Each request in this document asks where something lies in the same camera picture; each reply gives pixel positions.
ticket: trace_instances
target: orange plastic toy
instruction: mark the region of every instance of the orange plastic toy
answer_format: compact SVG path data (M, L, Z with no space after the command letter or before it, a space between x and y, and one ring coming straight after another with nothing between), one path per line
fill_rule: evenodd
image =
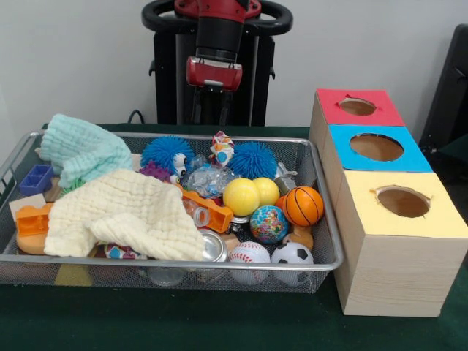
M310 186L300 186L290 190L283 203L287 220L299 227L308 227L323 216L323 200Z
M27 254L44 254L45 237L49 230L49 212L53 204L42 208L24 206L16 212L16 244Z
M276 202L275 206L283 209L284 199L286 199L286 195L281 196Z
M214 203L213 200L203 199L199 196L197 192L188 192L182 188L181 185L175 184L182 190L182 198L184 200L192 200L196 202L199 206L207 208L210 213L210 222L206 227L214 230L218 233L224 233L228 227L229 223L233 220L234 213L228 207L221 207Z

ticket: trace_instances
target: wooden box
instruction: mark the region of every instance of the wooden box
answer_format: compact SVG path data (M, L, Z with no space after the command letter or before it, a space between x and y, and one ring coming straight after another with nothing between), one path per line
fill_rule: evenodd
M344 171L336 204L344 314L436 317L468 229L435 173Z
M344 245L343 312L435 317L468 249L468 227L384 91L315 95L319 150Z

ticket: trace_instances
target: soccer ball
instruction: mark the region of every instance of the soccer ball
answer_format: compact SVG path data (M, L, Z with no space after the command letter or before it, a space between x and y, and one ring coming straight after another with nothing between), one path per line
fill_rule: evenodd
M271 255L271 263L312 265L314 258L304 245L289 242L276 248ZM309 280L310 273L307 271L275 271L274 276L291 287L297 287Z

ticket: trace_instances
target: red box lid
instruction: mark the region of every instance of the red box lid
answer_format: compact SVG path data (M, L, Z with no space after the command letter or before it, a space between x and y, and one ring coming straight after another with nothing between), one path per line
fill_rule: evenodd
M405 125L385 90L317 89L317 94L328 124Z

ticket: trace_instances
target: wire mesh tray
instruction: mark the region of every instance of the wire mesh tray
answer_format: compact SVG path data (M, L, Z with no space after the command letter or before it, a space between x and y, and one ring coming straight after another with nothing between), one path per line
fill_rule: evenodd
M135 154L141 154L148 143L162 136L116 134ZM343 252L339 232L317 149L308 140L278 137L233 137L233 141L266 144L273 150L278 162L283 162L288 170L298 172L295 177L298 186L317 185L325 204L325 216L313 227L313 265L112 260L18 254L16 226L8 202L22 198L19 184L28 171L34 165L45 164L34 151L40 146L42 136L43 131L23 137L0 167L0 284L314 293L328 273L341 265ZM207 156L211 136L179 136L189 142L196 154ZM254 240L248 225L241 227L236 235L240 241ZM276 245L265 247L271 254ZM239 284L233 275L243 276L245 279L242 281L246 284ZM261 275L263 281L251 284L253 281L249 277L257 275Z

